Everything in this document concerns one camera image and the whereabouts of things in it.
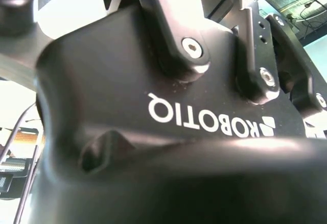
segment silver screw head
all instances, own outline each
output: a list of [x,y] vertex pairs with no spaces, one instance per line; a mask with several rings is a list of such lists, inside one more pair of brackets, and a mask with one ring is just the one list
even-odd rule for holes
[[316,98],[317,98],[318,102],[320,103],[320,105],[323,108],[326,108],[327,107],[327,103],[326,103],[325,99],[322,97],[322,95],[320,93],[317,93],[316,94]]
[[261,75],[261,78],[265,81],[265,83],[268,86],[270,86],[270,87],[275,86],[274,76],[267,69],[265,69],[264,67],[261,67],[260,75]]
[[202,48],[196,40],[184,38],[182,40],[182,46],[192,58],[197,59],[202,56]]
[[278,16],[276,16],[275,19],[279,23],[279,25],[285,26],[285,23]]

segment screw hole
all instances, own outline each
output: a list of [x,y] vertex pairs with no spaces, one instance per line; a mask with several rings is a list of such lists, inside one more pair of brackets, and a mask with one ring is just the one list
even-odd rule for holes
[[189,44],[189,48],[193,51],[196,51],[196,46],[192,45],[192,44]]
[[266,27],[264,26],[264,24],[262,22],[259,21],[259,26],[263,29],[265,29]]
[[261,41],[262,41],[263,44],[266,44],[267,43],[267,40],[262,35],[260,36],[260,39],[261,39]]

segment black metal plate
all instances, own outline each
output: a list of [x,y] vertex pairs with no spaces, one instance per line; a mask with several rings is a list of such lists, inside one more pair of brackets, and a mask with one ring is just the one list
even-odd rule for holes
[[[305,136],[302,118],[285,94],[262,106],[240,96],[235,86],[236,39],[231,31],[208,20],[202,36],[212,64],[191,84],[176,82],[162,73],[138,7],[114,13],[51,43],[37,64],[48,144],[69,140],[80,150],[108,130],[119,131],[131,143],[150,145],[231,137],[222,132],[221,123],[215,132],[202,126],[190,129],[177,125],[175,103],[180,103],[182,124],[189,119],[187,106],[192,106],[197,125],[200,111],[210,110],[217,118],[225,114],[230,121],[238,117],[246,125],[246,120],[252,125],[256,122],[260,136],[263,116],[274,118],[275,136]],[[160,123],[150,116],[150,93],[171,104],[171,121]],[[155,109],[158,115],[167,115],[163,105]],[[246,133],[239,121],[235,120],[239,133],[232,130],[232,136],[251,137],[251,128],[248,126]],[[204,116],[204,122],[213,126],[209,115]]]

